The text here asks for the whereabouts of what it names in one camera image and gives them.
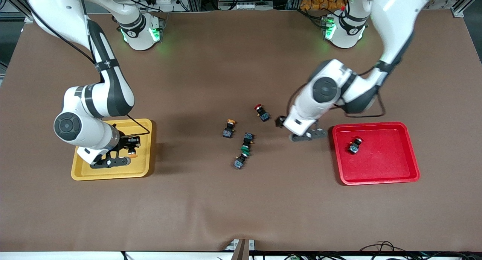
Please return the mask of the yellow plastic tray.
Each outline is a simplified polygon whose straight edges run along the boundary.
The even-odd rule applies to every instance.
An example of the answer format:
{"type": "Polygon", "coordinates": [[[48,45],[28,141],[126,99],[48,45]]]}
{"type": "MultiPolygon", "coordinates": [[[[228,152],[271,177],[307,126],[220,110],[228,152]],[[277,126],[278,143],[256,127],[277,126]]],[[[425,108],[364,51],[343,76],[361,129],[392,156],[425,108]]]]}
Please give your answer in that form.
{"type": "MultiPolygon", "coordinates": [[[[76,181],[94,181],[114,178],[139,178],[146,176],[150,167],[152,133],[154,128],[149,119],[136,119],[136,124],[130,119],[107,120],[110,125],[116,126],[119,131],[126,135],[140,134],[141,146],[136,148],[138,157],[130,158],[128,166],[118,166],[111,169],[92,169],[90,164],[85,162],[77,153],[74,154],[71,166],[71,177],[76,181]]],[[[121,149],[121,157],[127,157],[127,149],[121,149]]],[[[116,157],[115,152],[111,152],[112,158],[116,157]]]]}

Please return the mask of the green mushroom push button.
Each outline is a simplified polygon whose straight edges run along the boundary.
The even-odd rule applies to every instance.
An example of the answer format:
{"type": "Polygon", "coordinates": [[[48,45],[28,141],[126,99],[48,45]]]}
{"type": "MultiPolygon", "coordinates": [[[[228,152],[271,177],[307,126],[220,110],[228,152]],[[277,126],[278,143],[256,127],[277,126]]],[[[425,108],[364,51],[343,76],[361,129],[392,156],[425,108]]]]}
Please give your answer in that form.
{"type": "Polygon", "coordinates": [[[236,169],[242,169],[250,155],[250,152],[242,151],[241,154],[234,160],[233,166],[236,169]]]}
{"type": "Polygon", "coordinates": [[[240,150],[247,154],[248,156],[250,155],[251,152],[251,145],[253,144],[253,139],[254,135],[251,133],[245,133],[244,138],[243,138],[243,144],[240,148],[240,150]]]}

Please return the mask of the red plastic tray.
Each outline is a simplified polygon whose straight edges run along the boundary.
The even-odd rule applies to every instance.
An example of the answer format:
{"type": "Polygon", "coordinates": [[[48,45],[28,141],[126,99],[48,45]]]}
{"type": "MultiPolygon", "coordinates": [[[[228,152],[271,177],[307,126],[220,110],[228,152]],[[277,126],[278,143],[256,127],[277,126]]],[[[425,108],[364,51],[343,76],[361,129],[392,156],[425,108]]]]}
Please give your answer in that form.
{"type": "Polygon", "coordinates": [[[340,180],[345,185],[415,182],[420,171],[408,128],[401,122],[346,123],[332,129],[340,180]],[[361,138],[357,154],[350,143],[361,138]]]}

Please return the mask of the brown table mat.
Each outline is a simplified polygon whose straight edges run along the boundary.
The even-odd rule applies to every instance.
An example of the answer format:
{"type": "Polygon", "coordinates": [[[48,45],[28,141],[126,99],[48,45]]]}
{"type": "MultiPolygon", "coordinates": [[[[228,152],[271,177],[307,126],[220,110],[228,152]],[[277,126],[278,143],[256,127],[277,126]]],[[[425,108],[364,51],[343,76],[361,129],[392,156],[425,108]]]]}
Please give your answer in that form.
{"type": "Polygon", "coordinates": [[[414,39],[381,88],[382,118],[328,112],[319,126],[407,126],[417,182],[346,186],[327,139],[291,142],[276,118],[320,62],[362,73],[382,43],[370,26],[336,49],[295,11],[171,14],[161,44],[132,50],[109,15],[92,15],[154,122],[150,174],[75,181],[75,148],[53,122],[65,91],[95,83],[92,64],[36,24],[24,25],[0,87],[0,251],[405,250],[482,251],[482,63],[462,18],[420,13],[414,39]],[[227,119],[236,121],[224,138],[227,119]],[[254,135],[242,169],[233,166],[254,135]]]}

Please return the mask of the metal table edge bracket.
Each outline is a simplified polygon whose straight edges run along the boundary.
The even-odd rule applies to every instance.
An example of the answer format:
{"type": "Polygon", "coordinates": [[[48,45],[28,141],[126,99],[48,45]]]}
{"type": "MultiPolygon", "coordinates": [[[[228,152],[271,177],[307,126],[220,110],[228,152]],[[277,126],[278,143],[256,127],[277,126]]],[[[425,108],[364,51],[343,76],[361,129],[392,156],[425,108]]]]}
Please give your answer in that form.
{"type": "Polygon", "coordinates": [[[224,249],[224,252],[232,252],[230,260],[255,260],[255,240],[234,239],[224,249]]]}

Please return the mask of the aluminium frame profile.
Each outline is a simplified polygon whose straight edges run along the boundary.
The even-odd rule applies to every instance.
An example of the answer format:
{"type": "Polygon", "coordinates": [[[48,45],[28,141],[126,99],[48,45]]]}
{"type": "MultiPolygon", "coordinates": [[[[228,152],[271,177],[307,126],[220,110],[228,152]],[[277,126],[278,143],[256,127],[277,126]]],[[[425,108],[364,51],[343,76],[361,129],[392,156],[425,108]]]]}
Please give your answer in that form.
{"type": "Polygon", "coordinates": [[[0,0],[0,21],[34,21],[31,7],[26,0],[0,0]]]}
{"type": "Polygon", "coordinates": [[[476,0],[458,0],[450,8],[450,11],[454,18],[463,18],[463,12],[475,2],[476,0]]]}

